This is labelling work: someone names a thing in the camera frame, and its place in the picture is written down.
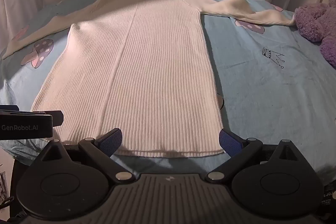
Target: stuffed animal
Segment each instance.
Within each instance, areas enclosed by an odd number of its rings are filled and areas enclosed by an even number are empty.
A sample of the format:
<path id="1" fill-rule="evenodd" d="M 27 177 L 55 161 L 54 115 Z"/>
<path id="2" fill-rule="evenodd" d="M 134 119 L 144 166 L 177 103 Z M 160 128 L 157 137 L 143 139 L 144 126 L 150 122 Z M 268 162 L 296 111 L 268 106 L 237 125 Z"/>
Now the stuffed animal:
<path id="1" fill-rule="evenodd" d="M 322 42 L 321 54 L 336 68 L 336 0 L 295 9 L 295 21 L 300 35 L 311 42 Z"/>

